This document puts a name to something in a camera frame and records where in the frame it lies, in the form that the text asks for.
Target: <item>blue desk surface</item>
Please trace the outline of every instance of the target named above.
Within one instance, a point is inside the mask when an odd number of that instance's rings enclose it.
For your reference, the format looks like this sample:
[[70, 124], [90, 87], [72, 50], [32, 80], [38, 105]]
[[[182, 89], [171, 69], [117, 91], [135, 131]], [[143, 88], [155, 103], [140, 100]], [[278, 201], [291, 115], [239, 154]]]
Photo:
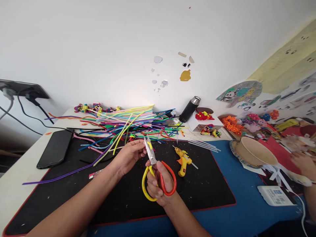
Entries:
[[[235, 198], [236, 205], [207, 211], [193, 212], [198, 222], [214, 237], [217, 236], [255, 236], [279, 221], [300, 218], [298, 206], [269, 206], [257, 186], [264, 185], [260, 177], [244, 169], [229, 148], [229, 141], [209, 142], [221, 150], [213, 156], [225, 176]], [[97, 236], [177, 236], [166, 217], [134, 221], [103, 227], [91, 227], [88, 237]]]

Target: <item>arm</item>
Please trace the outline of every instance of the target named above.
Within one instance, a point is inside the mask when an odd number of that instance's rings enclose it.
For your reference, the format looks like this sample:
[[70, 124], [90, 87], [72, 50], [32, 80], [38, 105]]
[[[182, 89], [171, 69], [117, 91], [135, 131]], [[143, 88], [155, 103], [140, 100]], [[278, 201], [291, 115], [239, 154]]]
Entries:
[[115, 185], [145, 156], [144, 147], [143, 140], [126, 144], [97, 177], [41, 221], [27, 237], [80, 236]]
[[165, 181], [166, 191], [170, 192], [172, 190], [173, 180], [164, 165], [158, 161], [156, 165], [153, 165], [153, 171], [155, 177], [149, 172], [147, 174], [148, 193], [153, 198], [158, 198], [157, 203], [164, 208], [178, 235], [180, 237], [211, 237], [211, 235], [194, 218], [177, 192], [172, 196], [166, 196], [163, 194], [163, 191], [156, 186], [160, 178], [159, 173], [161, 173]]
[[[302, 175], [316, 181], [316, 165], [312, 158], [302, 152], [293, 152], [291, 155], [291, 161], [301, 170]], [[316, 223], [316, 184], [304, 187], [304, 195], [310, 217]]]

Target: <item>yellow scissors handle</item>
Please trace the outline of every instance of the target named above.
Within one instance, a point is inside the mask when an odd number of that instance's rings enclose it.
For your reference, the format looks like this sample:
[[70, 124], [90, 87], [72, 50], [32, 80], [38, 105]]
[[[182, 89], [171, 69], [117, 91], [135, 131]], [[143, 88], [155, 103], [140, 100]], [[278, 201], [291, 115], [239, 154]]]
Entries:
[[146, 179], [148, 170], [150, 170], [150, 173], [152, 174], [152, 176], [155, 177], [155, 174], [154, 174], [154, 172], [152, 171], [152, 166], [146, 167], [145, 172], [144, 172], [144, 175], [143, 175], [143, 179], [142, 179], [142, 189], [143, 189], [143, 193], [145, 194], [145, 197], [146, 197], [149, 201], [157, 201], [156, 198], [152, 198], [151, 196], [149, 196], [149, 194], [147, 193], [146, 188], [145, 188], [145, 179]]

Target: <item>hand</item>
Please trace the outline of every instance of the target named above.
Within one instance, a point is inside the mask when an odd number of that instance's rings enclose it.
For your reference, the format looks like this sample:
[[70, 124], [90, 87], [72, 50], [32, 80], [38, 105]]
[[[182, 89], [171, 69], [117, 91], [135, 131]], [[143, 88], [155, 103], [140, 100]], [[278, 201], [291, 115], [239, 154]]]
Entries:
[[127, 143], [116, 155], [113, 162], [117, 165], [121, 176], [127, 174], [138, 159], [144, 157], [147, 151], [144, 140], [134, 140]]
[[[150, 166], [150, 160], [146, 162], [146, 166]], [[166, 191], [171, 192], [173, 188], [172, 177], [166, 167], [160, 161], [152, 166], [152, 170], [155, 174], [155, 177], [150, 172], [147, 173], [147, 191], [151, 197], [157, 198], [157, 203], [160, 206], [165, 207], [176, 197], [176, 192], [171, 196], [167, 196], [163, 193], [161, 188], [157, 187], [157, 183], [160, 180], [161, 173], [162, 177], [164, 178]]]
[[302, 152], [293, 152], [290, 159], [301, 170], [302, 175], [316, 181], [316, 165], [311, 156]]

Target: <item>yellow glue gun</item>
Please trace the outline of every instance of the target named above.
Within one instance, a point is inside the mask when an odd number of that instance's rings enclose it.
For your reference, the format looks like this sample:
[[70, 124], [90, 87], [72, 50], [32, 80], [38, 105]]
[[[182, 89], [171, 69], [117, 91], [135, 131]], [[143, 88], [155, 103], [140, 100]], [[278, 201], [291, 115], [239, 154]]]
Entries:
[[180, 150], [179, 148], [174, 147], [174, 150], [175, 152], [178, 154], [178, 156], [180, 156], [180, 159], [178, 160], [179, 164], [181, 165], [181, 169], [180, 171], [178, 172], [178, 175], [180, 177], [184, 177], [185, 176], [185, 170], [187, 168], [187, 164], [191, 164], [192, 163], [192, 160], [189, 158], [189, 156], [187, 155], [188, 153], [183, 151], [183, 150]]

